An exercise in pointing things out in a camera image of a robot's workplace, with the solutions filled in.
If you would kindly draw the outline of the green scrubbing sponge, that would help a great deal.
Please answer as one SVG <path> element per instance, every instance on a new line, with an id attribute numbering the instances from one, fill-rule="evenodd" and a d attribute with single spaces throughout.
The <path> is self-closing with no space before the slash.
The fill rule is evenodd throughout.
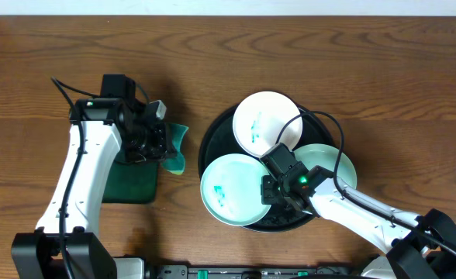
<path id="1" fill-rule="evenodd" d="M 188 131 L 188 127 L 177 124 L 177 123 L 168 123 L 167 127 L 169 128 L 169 136 L 171 138 L 171 143 L 174 148 L 174 152 L 161 162 L 161 166 L 172 174 L 182 175 L 185 171 L 185 157 L 181 152 L 181 145 L 185 134 Z"/>

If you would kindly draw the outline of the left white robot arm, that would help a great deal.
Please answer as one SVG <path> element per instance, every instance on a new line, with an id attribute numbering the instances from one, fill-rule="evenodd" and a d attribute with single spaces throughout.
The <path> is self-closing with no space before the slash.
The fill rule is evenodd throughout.
<path id="1" fill-rule="evenodd" d="M 54 195 L 33 232 L 18 233 L 11 255 L 21 278 L 152 278 L 141 257 L 112 257 L 98 239 L 100 209 L 114 164 L 160 163 L 181 173 L 181 138 L 160 100 L 141 102 L 140 86 L 106 74 L 99 95 L 70 102 L 70 142 Z"/>

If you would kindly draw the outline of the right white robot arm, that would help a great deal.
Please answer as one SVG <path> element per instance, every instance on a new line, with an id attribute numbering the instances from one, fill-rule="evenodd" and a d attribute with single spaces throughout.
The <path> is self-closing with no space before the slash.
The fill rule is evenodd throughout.
<path id="1" fill-rule="evenodd" d="M 339 223 L 382 251 L 361 278 L 456 278 L 456 224 L 447 214 L 384 204 L 346 184 L 336 170 L 306 168 L 283 143 L 260 161 L 271 186 L 294 209 Z"/>

